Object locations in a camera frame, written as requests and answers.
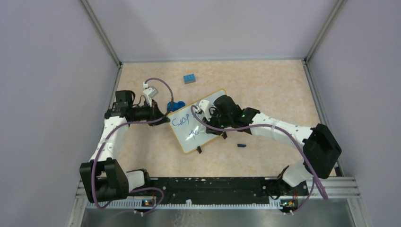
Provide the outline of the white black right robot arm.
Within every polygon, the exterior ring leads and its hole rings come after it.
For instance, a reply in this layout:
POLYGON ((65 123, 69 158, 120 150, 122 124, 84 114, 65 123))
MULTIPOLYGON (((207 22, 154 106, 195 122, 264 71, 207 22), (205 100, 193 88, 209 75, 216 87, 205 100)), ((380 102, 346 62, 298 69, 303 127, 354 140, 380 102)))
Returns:
POLYGON ((242 109, 227 95, 214 102, 201 100, 198 113, 208 134, 227 131, 264 136, 297 149, 302 160, 286 167, 277 182, 278 191, 290 195, 301 182, 313 177, 327 179, 342 153, 339 143, 327 125, 299 126, 270 117, 254 108, 242 109))

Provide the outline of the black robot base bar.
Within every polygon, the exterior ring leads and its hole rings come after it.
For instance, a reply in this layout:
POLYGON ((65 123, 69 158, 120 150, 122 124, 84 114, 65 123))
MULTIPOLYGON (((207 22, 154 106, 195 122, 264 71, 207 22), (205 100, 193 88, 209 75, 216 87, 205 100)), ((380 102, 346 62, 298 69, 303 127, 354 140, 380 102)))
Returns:
POLYGON ((268 205, 296 200, 309 193, 306 182, 292 188, 275 177, 149 177, 130 189, 160 205, 268 205))

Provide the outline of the yellow-framed whiteboard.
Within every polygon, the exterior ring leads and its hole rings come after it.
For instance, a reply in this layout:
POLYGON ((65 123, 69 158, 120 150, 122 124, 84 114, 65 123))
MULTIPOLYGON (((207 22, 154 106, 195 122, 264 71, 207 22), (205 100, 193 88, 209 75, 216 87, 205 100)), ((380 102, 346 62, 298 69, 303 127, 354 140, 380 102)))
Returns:
POLYGON ((188 154, 195 151, 198 147, 217 138, 217 135, 206 133, 206 127, 193 117, 191 106, 198 106, 201 100, 207 100, 213 103, 218 97, 226 94, 227 91, 222 88, 168 115, 170 127, 183 153, 188 154))

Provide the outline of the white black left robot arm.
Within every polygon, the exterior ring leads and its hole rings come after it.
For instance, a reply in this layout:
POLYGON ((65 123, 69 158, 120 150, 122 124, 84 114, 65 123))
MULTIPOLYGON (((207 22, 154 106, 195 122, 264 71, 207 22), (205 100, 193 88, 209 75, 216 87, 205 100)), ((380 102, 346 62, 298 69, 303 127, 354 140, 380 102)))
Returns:
POLYGON ((135 105, 133 91, 116 91, 112 108, 105 113, 104 129, 98 146, 86 163, 79 168, 82 183, 90 203, 122 200, 132 190, 139 195, 150 193, 152 183, 145 169, 124 172, 118 163, 125 133, 133 123, 143 122, 155 126, 169 122, 153 99, 158 90, 146 88, 142 97, 145 101, 135 105))

